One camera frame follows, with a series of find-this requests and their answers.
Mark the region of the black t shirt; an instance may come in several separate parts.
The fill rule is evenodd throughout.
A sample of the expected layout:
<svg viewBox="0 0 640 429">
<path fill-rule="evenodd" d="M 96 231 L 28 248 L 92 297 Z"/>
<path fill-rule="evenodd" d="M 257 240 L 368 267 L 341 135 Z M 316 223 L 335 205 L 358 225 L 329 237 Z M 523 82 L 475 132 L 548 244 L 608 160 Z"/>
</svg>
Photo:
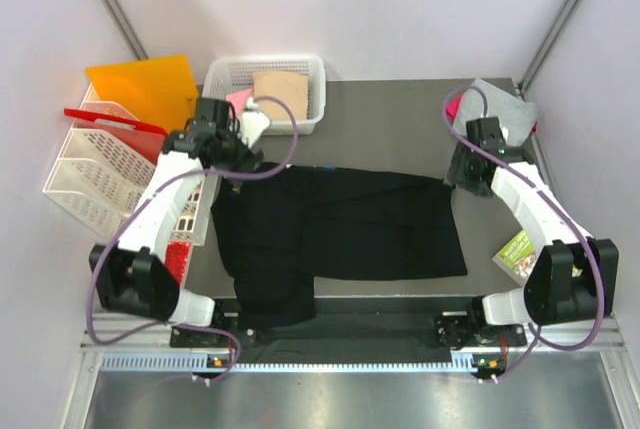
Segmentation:
<svg viewBox="0 0 640 429">
<path fill-rule="evenodd" d="M 333 167 L 291 166 L 240 188 L 222 182 L 211 213 L 240 327 L 315 318 L 317 277 L 466 275 L 452 191 L 431 177 Z"/>
</svg>

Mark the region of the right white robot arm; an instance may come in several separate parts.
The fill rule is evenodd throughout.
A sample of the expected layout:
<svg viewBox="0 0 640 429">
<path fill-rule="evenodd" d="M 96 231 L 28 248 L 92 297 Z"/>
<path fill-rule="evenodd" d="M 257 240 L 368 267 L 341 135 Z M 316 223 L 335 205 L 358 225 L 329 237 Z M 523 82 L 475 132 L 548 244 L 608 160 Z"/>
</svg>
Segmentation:
<svg viewBox="0 0 640 429">
<path fill-rule="evenodd" d="M 614 242 L 594 238 L 571 218 L 526 150 L 506 143 L 496 117 L 467 122 L 447 177 L 474 195 L 500 199 L 536 253 L 522 287 L 472 300 L 466 321 L 469 337 L 487 345 L 506 325 L 527 324 L 538 334 L 546 326 L 591 321 L 585 339 L 569 348 L 588 347 L 613 309 L 619 264 Z"/>
</svg>

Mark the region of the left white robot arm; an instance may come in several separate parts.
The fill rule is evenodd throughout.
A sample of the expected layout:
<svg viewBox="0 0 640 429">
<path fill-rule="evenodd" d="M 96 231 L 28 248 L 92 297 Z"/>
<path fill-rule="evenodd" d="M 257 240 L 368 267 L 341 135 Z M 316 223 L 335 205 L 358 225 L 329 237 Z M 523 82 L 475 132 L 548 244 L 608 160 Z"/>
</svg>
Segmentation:
<svg viewBox="0 0 640 429">
<path fill-rule="evenodd" d="M 181 287 L 166 252 L 189 196 L 209 169 L 250 173 L 262 161 L 253 145 L 270 127 L 253 100 L 241 113 L 226 100 L 198 98 L 196 113 L 164 140 L 155 171 L 130 219 L 111 246 L 97 244 L 89 261 L 102 308 L 160 323 L 192 325 L 205 345 L 226 336 L 215 302 Z"/>
</svg>

